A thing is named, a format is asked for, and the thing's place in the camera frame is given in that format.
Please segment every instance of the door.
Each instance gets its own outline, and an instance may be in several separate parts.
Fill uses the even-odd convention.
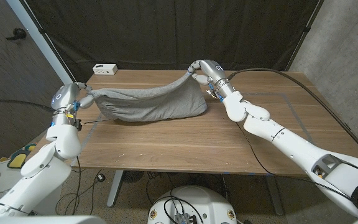
[[[50,105],[63,85],[31,36],[7,40],[25,30],[5,0],[0,0],[0,99]],[[9,157],[45,131],[52,114],[28,105],[0,103],[0,158]]]

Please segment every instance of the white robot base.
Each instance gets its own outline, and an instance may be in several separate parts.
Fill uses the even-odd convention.
[[[184,213],[182,213],[179,199],[182,199]],[[222,195],[211,189],[195,185],[177,187],[163,194],[151,207],[147,223],[173,223],[165,211],[180,224],[237,223],[233,206]]]

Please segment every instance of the black backdrop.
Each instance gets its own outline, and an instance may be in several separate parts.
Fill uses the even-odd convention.
[[[212,59],[225,70],[284,70],[314,1],[27,0],[77,81],[96,63],[186,69]]]

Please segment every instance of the table leg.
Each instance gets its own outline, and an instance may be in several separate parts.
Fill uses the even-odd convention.
[[[272,175],[265,176],[267,188],[272,199],[273,207],[277,215],[284,215],[283,205],[281,203],[280,194],[278,193],[276,179]]]
[[[123,170],[116,170],[116,173],[114,174],[114,178],[113,178],[112,184],[111,184],[109,198],[107,199],[108,207],[113,207],[116,204],[116,200],[117,200],[119,189],[121,187],[121,182],[122,182],[122,173],[124,173]]]

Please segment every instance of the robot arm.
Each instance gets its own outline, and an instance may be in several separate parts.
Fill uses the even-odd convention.
[[[71,83],[62,86],[53,96],[51,106],[55,111],[46,137],[51,143],[24,164],[21,169],[23,178],[0,199],[0,217],[27,216],[70,175],[71,167],[64,161],[81,152],[77,134],[81,124],[76,119],[76,111],[93,103],[90,95],[76,101],[81,89],[90,91],[91,87],[84,83]]]
[[[358,217],[358,158],[314,146],[270,119],[266,109],[243,99],[241,93],[230,84],[218,63],[200,60],[195,61],[195,64],[204,71],[207,81],[216,87],[214,94],[223,98],[227,115],[232,121],[245,120],[246,131],[270,141],[301,167],[312,181],[342,193],[343,195],[339,195],[317,185],[334,203]],[[190,66],[188,72],[195,73],[195,68],[197,66]]]

